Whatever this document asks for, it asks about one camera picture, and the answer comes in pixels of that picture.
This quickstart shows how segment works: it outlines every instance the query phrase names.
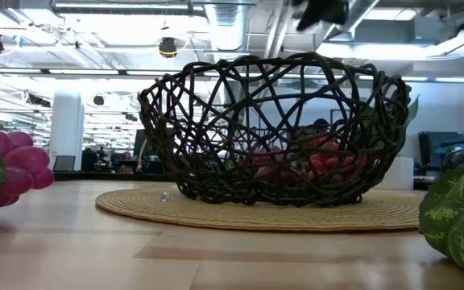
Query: desk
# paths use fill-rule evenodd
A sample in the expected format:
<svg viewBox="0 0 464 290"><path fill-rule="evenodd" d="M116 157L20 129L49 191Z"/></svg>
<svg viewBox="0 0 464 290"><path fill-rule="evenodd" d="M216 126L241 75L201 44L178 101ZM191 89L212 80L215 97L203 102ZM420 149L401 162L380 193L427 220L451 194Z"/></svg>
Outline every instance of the desk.
<svg viewBox="0 0 464 290"><path fill-rule="evenodd" d="M103 192L155 187L175 185L65 181L0 209L0 289L464 289L464 271L414 231L208 230L94 208Z"/></svg>

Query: woven basket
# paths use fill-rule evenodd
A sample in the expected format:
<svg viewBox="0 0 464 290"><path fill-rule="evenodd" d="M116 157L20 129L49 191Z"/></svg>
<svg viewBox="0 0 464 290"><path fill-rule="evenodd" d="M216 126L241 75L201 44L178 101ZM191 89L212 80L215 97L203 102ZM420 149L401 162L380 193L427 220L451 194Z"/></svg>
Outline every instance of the woven basket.
<svg viewBox="0 0 464 290"><path fill-rule="evenodd" d="M319 89L305 88L307 67L325 74ZM300 80L300 92L276 94L284 75ZM373 78L365 101L356 85L360 76ZM218 78L209 96L194 93L198 77ZM349 97L341 90L346 85ZM187 197L245 205L354 204L383 179L404 145L409 90L399 76L387 77L372 64L352 67L316 53L243 56L187 64L155 80L139 95L140 118L148 142ZM305 132L302 111L315 98L336 101L342 117ZM294 105L284 110L288 99ZM263 112L267 103L279 122L270 123Z"/></svg>

